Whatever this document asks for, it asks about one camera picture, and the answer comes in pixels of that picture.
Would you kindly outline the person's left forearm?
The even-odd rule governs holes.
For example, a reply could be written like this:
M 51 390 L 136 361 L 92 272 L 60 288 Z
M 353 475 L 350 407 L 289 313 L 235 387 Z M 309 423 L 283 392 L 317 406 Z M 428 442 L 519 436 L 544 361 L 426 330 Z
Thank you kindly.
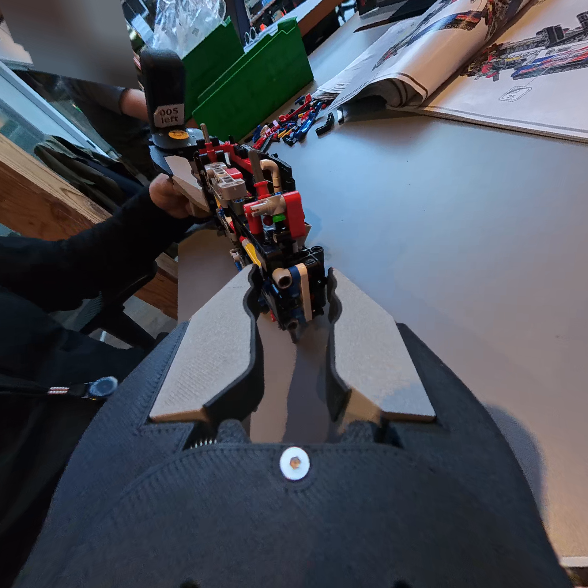
M 169 216 L 143 188 L 107 220 L 68 239 L 1 238 L 1 290 L 48 313 L 75 309 L 132 269 L 151 267 L 196 222 Z

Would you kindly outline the wooden bench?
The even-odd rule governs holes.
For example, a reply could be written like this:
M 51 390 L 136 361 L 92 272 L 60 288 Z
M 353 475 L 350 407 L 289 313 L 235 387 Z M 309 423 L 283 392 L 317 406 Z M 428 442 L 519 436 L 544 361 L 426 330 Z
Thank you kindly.
M 32 157 L 18 147 L 9 148 L 9 153 L 26 159 L 27 163 L 22 172 L 14 170 L 12 162 L 1 163 L 1 215 L 8 212 L 7 220 L 16 222 L 14 230 L 23 233 L 24 238 L 68 239 L 100 223 L 94 224 L 82 214 L 81 204 L 85 197 L 78 198 L 75 190 L 58 179 L 55 173 L 41 172 L 41 165 L 34 164 Z M 149 268 L 132 269 L 129 277 L 110 284 L 100 292 L 126 285 L 141 274 L 150 272 L 155 262 Z

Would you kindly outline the person's left hand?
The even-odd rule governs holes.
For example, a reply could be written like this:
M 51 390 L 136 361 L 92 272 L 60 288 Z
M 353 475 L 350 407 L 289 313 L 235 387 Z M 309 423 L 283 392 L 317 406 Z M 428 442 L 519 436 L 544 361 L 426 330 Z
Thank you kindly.
M 192 210 L 192 203 L 176 189 L 172 179 L 165 173 L 159 173 L 151 181 L 148 192 L 153 204 L 175 219 L 209 217 L 209 213 L 201 209 Z

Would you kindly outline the person's dark clothing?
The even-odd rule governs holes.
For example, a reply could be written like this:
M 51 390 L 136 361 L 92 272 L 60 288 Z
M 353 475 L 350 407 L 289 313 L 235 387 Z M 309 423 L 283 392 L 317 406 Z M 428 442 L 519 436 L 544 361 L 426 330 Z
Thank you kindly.
M 50 387 L 112 376 L 122 382 L 147 355 L 64 328 L 1 288 L 1 587 L 24 564 L 55 486 L 98 401 L 50 398 Z

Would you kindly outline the black office chair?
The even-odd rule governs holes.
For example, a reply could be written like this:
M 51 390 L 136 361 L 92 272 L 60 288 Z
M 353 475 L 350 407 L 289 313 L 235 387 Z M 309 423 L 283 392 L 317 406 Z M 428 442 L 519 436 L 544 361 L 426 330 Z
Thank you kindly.
M 126 285 L 100 292 L 96 298 L 85 302 L 70 328 L 85 335 L 100 329 L 131 347 L 153 348 L 156 339 L 125 313 L 124 304 L 154 277 L 155 270 L 151 270 Z

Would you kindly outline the clear plastic bag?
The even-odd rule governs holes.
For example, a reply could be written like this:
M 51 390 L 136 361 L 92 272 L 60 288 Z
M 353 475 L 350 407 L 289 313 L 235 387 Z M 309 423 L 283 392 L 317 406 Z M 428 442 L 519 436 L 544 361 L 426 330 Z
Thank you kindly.
M 184 58 L 224 21 L 224 1 L 158 1 L 149 47 Z

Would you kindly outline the pile of loose toy bricks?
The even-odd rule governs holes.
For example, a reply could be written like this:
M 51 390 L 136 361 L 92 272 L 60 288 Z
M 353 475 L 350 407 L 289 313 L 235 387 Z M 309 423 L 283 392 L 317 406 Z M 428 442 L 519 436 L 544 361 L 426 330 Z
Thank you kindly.
M 334 96 L 320 94 L 315 97 L 310 93 L 299 96 L 288 112 L 279 115 L 273 121 L 258 125 L 245 142 L 262 152 L 268 152 L 271 143 L 283 142 L 288 146 L 303 142 L 310 129 L 317 121 L 323 121 L 315 129 L 317 136 L 322 136 L 334 126 L 334 114 L 323 115 L 334 101 Z

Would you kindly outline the open instruction booklet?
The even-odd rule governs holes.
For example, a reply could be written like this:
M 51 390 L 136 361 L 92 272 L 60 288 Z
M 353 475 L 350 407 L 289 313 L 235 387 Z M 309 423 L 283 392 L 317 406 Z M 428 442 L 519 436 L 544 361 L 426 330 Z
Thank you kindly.
M 393 24 L 312 98 L 332 109 L 368 98 L 386 109 L 421 107 L 528 1 L 436 1 L 420 18 Z

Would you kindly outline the light grey desk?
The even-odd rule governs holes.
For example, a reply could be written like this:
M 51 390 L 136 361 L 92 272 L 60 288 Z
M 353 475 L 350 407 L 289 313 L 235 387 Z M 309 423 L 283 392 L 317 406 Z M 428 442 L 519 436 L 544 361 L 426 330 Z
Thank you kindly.
M 278 143 L 310 243 L 489 409 L 587 559 L 587 144 L 357 105 Z

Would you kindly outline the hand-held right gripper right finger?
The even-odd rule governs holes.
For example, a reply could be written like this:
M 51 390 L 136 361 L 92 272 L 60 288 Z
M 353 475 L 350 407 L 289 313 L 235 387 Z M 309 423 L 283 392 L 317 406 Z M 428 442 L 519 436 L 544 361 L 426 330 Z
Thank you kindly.
M 334 422 L 433 422 L 435 410 L 392 315 L 341 271 L 327 276 L 326 403 Z

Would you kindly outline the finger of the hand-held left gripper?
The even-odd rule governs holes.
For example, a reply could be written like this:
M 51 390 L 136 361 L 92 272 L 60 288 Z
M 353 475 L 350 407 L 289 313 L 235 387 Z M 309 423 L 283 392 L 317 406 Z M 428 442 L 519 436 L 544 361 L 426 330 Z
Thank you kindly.
M 205 191 L 200 181 L 194 175 L 188 159 L 177 155 L 168 155 L 164 157 L 164 161 L 172 172 L 174 187 L 187 198 L 189 211 L 192 216 L 211 216 L 212 211 Z

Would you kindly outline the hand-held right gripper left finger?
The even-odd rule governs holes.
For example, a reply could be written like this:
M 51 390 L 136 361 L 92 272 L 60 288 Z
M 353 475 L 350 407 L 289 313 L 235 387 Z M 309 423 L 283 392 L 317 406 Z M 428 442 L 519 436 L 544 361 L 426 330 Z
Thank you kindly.
M 256 410 L 264 394 L 261 278 L 247 266 L 191 317 L 151 420 L 245 420 Z

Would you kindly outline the green plastic bin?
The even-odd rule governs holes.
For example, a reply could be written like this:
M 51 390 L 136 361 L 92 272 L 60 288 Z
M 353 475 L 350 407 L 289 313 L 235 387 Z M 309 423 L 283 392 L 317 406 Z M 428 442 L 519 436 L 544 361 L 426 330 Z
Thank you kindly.
M 226 70 L 245 54 L 238 33 L 227 17 L 182 62 L 185 67 L 185 107 L 187 116 L 198 106 L 205 92 Z
M 191 116 L 219 139 L 244 138 L 313 80 L 295 18 L 282 19 L 197 94 Z

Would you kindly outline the dark badge reel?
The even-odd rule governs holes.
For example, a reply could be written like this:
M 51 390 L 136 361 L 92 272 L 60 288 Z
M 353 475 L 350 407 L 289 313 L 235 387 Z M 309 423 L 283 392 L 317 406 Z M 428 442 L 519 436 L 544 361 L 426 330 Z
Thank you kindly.
M 55 386 L 47 390 L 48 396 L 67 396 L 74 399 L 102 400 L 111 396 L 119 386 L 117 378 L 106 376 L 90 382 Z

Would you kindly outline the toy brick vehicle chassis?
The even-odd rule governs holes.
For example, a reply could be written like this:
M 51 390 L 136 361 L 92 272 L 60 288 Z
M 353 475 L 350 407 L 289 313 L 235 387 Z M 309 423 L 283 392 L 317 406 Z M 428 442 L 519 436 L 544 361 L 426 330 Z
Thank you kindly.
M 239 270 L 258 268 L 261 311 L 294 343 L 323 315 L 326 270 L 320 246 L 306 246 L 311 226 L 291 167 L 233 139 L 221 142 L 201 124 L 194 164 L 215 222 L 232 243 Z

